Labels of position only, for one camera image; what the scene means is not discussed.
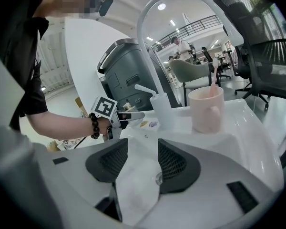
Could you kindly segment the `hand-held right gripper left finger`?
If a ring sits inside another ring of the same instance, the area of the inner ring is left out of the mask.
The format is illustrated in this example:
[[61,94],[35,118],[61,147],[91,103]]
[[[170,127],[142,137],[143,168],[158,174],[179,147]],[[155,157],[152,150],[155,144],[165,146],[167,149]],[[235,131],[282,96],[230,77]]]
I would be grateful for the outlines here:
[[0,126],[0,185],[36,227],[117,228],[118,222],[104,212],[118,205],[115,181],[127,152],[127,139],[49,152]]

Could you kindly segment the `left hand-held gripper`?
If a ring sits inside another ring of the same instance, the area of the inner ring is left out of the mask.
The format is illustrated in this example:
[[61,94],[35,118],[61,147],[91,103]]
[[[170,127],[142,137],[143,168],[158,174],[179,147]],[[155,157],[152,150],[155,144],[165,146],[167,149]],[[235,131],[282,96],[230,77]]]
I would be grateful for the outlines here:
[[122,112],[116,110],[117,102],[99,96],[91,109],[89,118],[92,121],[93,139],[98,139],[100,135],[106,134],[108,127],[112,127],[113,139],[119,139],[122,129],[128,125],[127,120],[140,120],[144,119],[143,112]]

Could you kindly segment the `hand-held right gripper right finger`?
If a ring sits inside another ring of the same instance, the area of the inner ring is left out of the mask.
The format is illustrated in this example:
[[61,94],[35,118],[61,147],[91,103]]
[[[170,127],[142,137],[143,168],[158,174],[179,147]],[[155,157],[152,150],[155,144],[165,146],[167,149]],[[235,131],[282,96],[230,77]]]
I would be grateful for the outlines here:
[[245,228],[283,188],[223,154],[170,140],[158,140],[158,162],[159,199],[142,229]]

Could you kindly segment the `person's left hand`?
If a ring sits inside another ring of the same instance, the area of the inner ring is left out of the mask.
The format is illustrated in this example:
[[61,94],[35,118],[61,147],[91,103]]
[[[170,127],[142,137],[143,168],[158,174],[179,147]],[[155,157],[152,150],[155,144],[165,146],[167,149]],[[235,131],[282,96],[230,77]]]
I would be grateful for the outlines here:
[[112,140],[113,139],[113,135],[112,135],[112,127],[108,127],[106,130],[106,134],[104,134],[102,136],[104,141],[108,141],[108,140]]

